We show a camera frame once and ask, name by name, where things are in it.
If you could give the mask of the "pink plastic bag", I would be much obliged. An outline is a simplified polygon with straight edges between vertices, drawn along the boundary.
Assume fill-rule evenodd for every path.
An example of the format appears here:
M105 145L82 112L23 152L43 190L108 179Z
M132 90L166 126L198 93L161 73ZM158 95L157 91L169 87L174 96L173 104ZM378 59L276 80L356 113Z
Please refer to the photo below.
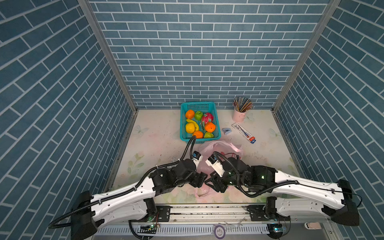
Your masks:
M201 162L198 165L197 171L200 173L205 173L208 175L207 180L215 174L215 170L206 163L208 157L210 157L213 152L220 152L222 155L225 155L228 159L230 157L235 158L236 155L242 157L244 155L242 145L234 145L227 141L208 141L203 144L200 144L197 150L203 157ZM207 186L203 183L201 188L195 189L195 197L198 203L221 203L224 202L224 193L215 191L212 187Z

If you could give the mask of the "green pepper fruit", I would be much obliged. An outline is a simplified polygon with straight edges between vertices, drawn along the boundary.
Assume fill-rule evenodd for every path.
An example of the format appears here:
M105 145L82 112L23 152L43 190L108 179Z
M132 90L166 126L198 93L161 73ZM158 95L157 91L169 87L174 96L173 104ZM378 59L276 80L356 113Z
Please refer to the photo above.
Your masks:
M204 138L205 139L208 139L208 138L214 138L215 136L212 134L212 133L210 133L210 132L206 132L205 134L204 134Z

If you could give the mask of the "yellow lemon fruit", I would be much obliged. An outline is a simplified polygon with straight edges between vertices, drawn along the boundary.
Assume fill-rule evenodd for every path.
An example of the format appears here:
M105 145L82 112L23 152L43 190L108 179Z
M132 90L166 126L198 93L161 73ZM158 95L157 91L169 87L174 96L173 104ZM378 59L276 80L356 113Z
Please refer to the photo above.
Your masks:
M188 134L193 134L196 131L195 125L193 123L187 123L185 130Z

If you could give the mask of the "red dragon fruit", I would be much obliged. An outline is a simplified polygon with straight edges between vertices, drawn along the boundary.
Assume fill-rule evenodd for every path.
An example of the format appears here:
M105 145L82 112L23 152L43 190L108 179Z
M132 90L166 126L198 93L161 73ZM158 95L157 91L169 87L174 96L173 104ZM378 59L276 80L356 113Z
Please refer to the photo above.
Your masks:
M214 116L211 113L205 113L201 119L201 124L205 127L206 124L212 123L213 120Z

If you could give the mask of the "orange tangerine fruit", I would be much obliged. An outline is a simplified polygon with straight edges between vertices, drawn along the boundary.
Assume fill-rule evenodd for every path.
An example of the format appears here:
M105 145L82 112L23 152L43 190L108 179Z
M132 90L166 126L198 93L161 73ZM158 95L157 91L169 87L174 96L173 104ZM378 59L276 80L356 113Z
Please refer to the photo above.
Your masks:
M193 136L195 136L197 139L202 139L204 137L204 133L201 131L195 131Z

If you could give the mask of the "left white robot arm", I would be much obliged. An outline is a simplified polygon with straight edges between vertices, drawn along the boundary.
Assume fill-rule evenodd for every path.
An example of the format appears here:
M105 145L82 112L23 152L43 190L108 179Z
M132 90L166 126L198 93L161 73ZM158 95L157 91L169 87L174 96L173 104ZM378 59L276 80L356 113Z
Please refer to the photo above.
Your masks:
M129 185L96 195L82 192L71 208L72 211L80 209L71 216L71 239L84 240L112 223L152 219L157 215L156 196L185 184L194 188L203 185L207 174L197 172L202 158L196 154L192 159L177 162L172 168L155 168L138 186Z

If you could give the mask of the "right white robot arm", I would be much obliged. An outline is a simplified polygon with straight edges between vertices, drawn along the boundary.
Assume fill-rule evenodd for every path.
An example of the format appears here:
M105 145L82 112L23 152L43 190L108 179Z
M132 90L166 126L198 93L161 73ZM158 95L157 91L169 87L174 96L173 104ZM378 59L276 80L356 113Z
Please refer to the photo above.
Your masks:
M248 198L272 194L265 206L267 218L314 211L339 225L360 224L359 204L347 180L311 181L267 166L249 166L239 158L226 158L220 153L212 154L206 164L214 171L205 184L218 193L233 186Z

